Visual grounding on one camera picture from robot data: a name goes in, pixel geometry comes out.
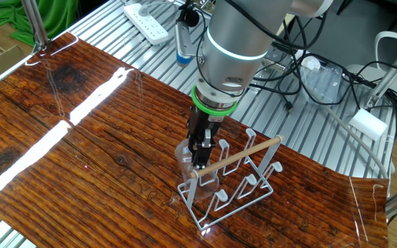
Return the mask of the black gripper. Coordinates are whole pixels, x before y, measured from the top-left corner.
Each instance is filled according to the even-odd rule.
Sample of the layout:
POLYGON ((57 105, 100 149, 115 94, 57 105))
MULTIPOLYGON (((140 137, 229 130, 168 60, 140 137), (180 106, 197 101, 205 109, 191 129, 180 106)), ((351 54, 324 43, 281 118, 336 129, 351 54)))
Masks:
POLYGON ((190 117, 187 120, 187 138, 190 144, 189 150, 192 153, 193 166, 198 165, 200 157, 200 169, 206 168, 212 150, 216 147, 214 136, 222 122, 222 116, 212 116, 198 107, 191 107, 190 117), (203 144, 207 138, 210 145, 203 144))

